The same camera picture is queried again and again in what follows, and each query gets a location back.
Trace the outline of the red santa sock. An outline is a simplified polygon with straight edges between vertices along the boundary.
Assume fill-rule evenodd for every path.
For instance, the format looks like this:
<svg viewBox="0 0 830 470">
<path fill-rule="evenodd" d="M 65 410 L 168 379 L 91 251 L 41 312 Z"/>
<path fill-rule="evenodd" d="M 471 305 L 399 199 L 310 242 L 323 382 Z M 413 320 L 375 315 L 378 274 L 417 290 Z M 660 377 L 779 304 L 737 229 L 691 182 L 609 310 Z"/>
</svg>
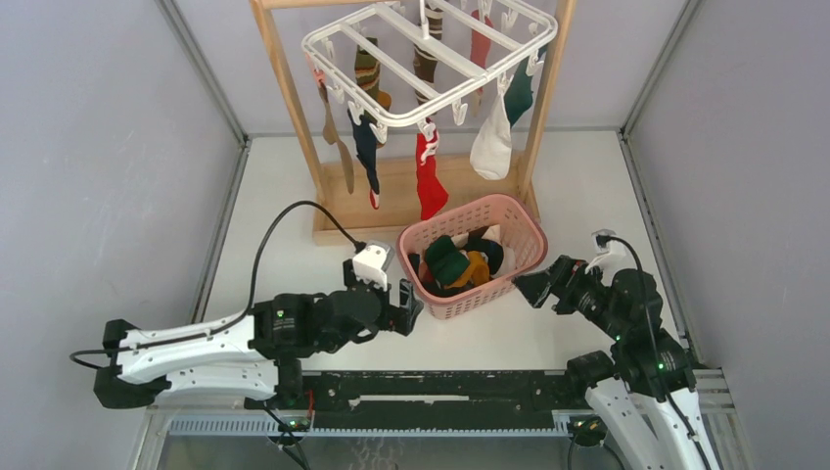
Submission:
<svg viewBox="0 0 830 470">
<path fill-rule="evenodd" d="M 436 130 L 431 139 L 423 134 L 417 136 L 415 153 L 416 191 L 420 202 L 420 219 L 427 220 L 436 215 L 447 204 L 449 195 L 438 179 L 436 154 L 439 147 L 439 133 Z"/>
</svg>

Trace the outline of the dark green sock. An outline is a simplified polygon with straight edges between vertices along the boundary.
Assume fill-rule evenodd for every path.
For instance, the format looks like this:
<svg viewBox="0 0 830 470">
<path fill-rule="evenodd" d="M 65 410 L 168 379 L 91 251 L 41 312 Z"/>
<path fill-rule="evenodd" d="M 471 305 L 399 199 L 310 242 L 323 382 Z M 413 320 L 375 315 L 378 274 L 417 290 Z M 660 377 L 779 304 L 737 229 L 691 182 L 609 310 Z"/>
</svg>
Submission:
<svg viewBox="0 0 830 470">
<path fill-rule="evenodd" d="M 524 58 L 519 62 L 503 97 L 510 127 L 513 127 L 533 104 L 532 76 L 527 74 L 528 61 L 528 58 Z"/>
</svg>

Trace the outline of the white plastic clip hanger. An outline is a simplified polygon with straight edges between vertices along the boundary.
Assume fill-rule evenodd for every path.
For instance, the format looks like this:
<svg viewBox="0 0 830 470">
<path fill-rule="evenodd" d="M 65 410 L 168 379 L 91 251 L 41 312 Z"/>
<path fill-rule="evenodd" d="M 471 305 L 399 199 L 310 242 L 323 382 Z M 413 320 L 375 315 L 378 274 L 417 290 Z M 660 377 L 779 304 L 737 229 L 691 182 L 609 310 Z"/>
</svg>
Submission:
<svg viewBox="0 0 830 470">
<path fill-rule="evenodd" d="M 404 17 L 399 3 L 378 2 L 310 32 L 301 46 L 328 92 L 348 106 L 352 123 L 368 124 L 378 143 L 386 142 L 390 129 L 411 125 L 431 137 L 436 132 L 433 115 L 450 109 L 454 122 L 461 125 L 469 105 L 479 103 L 490 83 L 495 84 L 499 98 L 505 98 L 510 88 L 532 80 L 542 69 L 542 52 L 557 37 L 558 21 L 524 1 L 501 5 L 502 23 L 494 28 L 487 19 L 488 1 L 480 2 L 475 14 L 447 1 L 424 1 L 417 23 Z M 362 24 L 367 20 L 381 21 L 411 43 L 411 65 L 389 55 L 366 34 Z M 484 48 L 473 47 L 464 56 L 444 44 L 447 22 L 465 26 L 472 38 L 503 49 L 502 57 L 489 62 Z M 394 112 L 382 100 L 382 71 L 414 91 L 413 108 Z"/>
</svg>

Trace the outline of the olive orange striped sock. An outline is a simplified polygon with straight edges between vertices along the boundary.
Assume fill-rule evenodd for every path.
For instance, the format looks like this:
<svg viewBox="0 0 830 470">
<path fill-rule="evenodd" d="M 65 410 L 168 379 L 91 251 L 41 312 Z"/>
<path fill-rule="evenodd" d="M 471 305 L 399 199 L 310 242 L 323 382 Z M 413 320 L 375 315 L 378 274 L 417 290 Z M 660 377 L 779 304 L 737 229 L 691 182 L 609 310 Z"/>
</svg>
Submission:
<svg viewBox="0 0 830 470">
<path fill-rule="evenodd" d="M 364 48 L 358 47 L 354 60 L 354 73 L 356 83 L 360 88 L 388 111 L 392 106 L 392 97 L 380 89 L 380 61 Z"/>
</svg>

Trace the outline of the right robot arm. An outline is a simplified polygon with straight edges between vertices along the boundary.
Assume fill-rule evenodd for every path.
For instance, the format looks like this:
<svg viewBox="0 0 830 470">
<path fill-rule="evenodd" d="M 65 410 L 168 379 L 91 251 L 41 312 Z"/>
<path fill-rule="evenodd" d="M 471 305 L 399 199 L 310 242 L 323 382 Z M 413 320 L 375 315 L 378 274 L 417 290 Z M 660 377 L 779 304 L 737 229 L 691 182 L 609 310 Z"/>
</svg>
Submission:
<svg viewBox="0 0 830 470">
<path fill-rule="evenodd" d="M 686 350 L 661 325 L 663 299 L 641 265 L 604 284 L 599 266 L 559 257 L 514 278 L 534 308 L 556 298 L 555 313 L 581 314 L 612 339 L 608 352 L 570 359 L 567 398 L 593 414 L 633 469 L 716 469 Z"/>
</svg>

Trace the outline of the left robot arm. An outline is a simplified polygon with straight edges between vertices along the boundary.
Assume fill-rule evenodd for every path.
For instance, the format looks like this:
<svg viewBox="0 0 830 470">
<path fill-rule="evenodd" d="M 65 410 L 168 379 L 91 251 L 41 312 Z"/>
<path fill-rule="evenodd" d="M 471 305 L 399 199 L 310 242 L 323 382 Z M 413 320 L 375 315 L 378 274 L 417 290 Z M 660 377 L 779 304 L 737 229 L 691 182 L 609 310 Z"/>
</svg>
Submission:
<svg viewBox="0 0 830 470">
<path fill-rule="evenodd" d="M 243 397 L 249 407 L 292 408 L 306 395 L 301 362 L 363 344 L 380 332 L 409 335 L 423 309 L 412 284 L 390 289 L 359 280 L 344 263 L 345 288 L 330 294 L 279 294 L 218 320 L 167 330 L 141 330 L 111 320 L 102 341 L 109 362 L 93 392 L 108 409 L 131 409 L 159 398 Z"/>
</svg>

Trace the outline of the pink laundry basket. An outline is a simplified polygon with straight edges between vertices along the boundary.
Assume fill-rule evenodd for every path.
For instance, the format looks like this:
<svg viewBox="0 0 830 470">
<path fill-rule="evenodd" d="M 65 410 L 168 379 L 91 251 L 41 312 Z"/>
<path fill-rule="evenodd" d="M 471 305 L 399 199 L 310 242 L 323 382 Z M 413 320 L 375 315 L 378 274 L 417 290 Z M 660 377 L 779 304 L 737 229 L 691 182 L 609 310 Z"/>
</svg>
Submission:
<svg viewBox="0 0 830 470">
<path fill-rule="evenodd" d="M 479 287 L 442 288 L 424 259 L 427 248 L 442 235 L 450 236 L 463 254 L 482 252 L 491 280 Z M 433 317 L 447 320 L 512 291 L 514 277 L 544 260 L 547 239 L 520 201 L 492 194 L 408 226 L 398 236 L 397 250 L 415 294 Z"/>
</svg>

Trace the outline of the green sock in basket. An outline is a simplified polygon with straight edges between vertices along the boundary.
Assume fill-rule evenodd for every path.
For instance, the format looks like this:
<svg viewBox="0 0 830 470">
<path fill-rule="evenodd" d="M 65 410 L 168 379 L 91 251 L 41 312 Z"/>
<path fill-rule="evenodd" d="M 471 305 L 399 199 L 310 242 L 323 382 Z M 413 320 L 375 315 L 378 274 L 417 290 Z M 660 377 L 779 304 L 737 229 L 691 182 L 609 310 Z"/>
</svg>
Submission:
<svg viewBox="0 0 830 470">
<path fill-rule="evenodd" d="M 450 236 L 442 235 L 427 248 L 425 263 L 433 278 L 442 288 L 458 288 L 469 281 L 471 262 L 454 244 Z"/>
</svg>

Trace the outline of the mustard yellow sock in basket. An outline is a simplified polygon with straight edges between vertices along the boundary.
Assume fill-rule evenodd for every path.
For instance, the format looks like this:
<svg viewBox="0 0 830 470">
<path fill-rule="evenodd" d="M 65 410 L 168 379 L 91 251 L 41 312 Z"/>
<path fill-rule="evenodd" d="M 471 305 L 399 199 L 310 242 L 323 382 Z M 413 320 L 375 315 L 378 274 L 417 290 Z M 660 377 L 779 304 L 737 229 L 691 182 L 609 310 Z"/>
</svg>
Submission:
<svg viewBox="0 0 830 470">
<path fill-rule="evenodd" d="M 479 287 L 491 280 L 487 258 L 482 252 L 464 252 L 469 264 L 447 288 L 460 289 L 468 285 Z"/>
</svg>

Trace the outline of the navy blue sock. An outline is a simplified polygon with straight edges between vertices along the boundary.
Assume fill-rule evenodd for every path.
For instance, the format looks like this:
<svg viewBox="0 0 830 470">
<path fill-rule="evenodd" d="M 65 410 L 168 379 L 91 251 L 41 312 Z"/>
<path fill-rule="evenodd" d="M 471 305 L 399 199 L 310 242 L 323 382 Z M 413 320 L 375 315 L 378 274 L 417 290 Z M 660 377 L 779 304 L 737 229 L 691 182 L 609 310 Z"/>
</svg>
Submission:
<svg viewBox="0 0 830 470">
<path fill-rule="evenodd" d="M 370 120 L 364 115 L 360 124 L 355 124 L 352 119 L 352 112 L 347 112 L 352 128 L 352 137 L 355 142 L 355 150 L 358 160 L 365 169 L 369 182 L 369 202 L 374 210 L 380 208 L 380 181 L 377 172 L 377 137 L 370 128 Z"/>
</svg>

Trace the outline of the tan brown sock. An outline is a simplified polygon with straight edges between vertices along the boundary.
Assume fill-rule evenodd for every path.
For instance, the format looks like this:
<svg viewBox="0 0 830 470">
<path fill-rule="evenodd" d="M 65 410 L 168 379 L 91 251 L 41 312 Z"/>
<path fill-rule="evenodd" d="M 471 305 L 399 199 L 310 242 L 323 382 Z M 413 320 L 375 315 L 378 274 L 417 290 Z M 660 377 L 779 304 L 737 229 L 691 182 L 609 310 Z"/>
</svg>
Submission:
<svg viewBox="0 0 830 470">
<path fill-rule="evenodd" d="M 344 173 L 346 190 L 349 194 L 352 194 L 354 192 L 354 169 L 352 156 L 336 128 L 329 102 L 328 89 L 324 81 L 317 82 L 317 91 L 324 106 L 324 125 L 322 129 L 323 138 L 328 145 L 335 146 L 337 148 L 340 156 L 341 167 Z"/>
</svg>

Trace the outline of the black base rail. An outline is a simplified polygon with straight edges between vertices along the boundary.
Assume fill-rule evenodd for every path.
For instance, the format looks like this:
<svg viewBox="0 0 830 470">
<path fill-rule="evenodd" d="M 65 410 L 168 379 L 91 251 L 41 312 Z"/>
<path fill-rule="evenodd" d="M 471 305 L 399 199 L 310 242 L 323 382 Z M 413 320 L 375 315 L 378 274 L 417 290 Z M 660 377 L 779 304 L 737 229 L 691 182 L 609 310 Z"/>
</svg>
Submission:
<svg viewBox="0 0 830 470">
<path fill-rule="evenodd" d="M 567 432 L 594 413 L 559 370 L 306 372 L 298 397 L 244 407 L 296 411 L 315 431 Z"/>
</svg>

